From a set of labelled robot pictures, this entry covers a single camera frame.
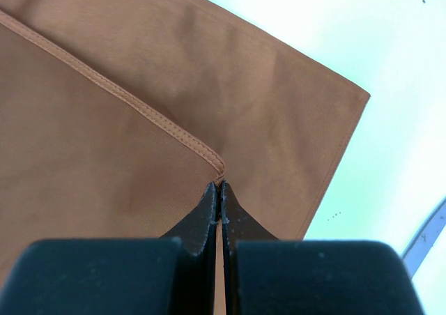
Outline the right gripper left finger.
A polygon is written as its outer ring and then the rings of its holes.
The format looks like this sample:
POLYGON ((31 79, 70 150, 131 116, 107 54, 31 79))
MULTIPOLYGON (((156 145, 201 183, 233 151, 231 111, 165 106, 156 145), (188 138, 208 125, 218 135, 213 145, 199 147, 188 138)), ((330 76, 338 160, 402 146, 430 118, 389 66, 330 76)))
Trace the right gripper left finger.
POLYGON ((2 314, 211 314, 218 190, 159 238, 47 239, 1 290, 2 314))

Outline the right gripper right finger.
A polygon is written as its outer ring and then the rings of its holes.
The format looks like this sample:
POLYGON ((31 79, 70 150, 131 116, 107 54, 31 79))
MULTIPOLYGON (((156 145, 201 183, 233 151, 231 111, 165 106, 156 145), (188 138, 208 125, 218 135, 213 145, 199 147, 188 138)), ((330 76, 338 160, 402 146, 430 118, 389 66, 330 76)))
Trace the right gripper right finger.
POLYGON ((384 243, 279 240, 220 192, 228 314, 421 314, 398 254, 384 243))

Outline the orange cloth napkin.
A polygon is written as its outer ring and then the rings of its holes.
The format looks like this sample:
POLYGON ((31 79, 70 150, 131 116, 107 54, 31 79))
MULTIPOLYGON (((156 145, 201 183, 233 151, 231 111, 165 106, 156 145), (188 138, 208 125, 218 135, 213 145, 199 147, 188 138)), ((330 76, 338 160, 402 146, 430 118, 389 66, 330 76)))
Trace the orange cloth napkin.
POLYGON ((208 0, 1 0, 1 290, 47 239, 159 238, 218 190, 300 240, 369 94, 208 0))

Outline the steak knife marbled handle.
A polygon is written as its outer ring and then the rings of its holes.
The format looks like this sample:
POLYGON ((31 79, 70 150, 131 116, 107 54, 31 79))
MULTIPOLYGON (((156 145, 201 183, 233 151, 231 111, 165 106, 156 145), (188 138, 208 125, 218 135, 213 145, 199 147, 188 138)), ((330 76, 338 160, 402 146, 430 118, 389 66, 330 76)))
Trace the steak knife marbled handle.
POLYGON ((401 256, 410 278, 418 271, 445 227, 445 199, 424 220, 401 256))

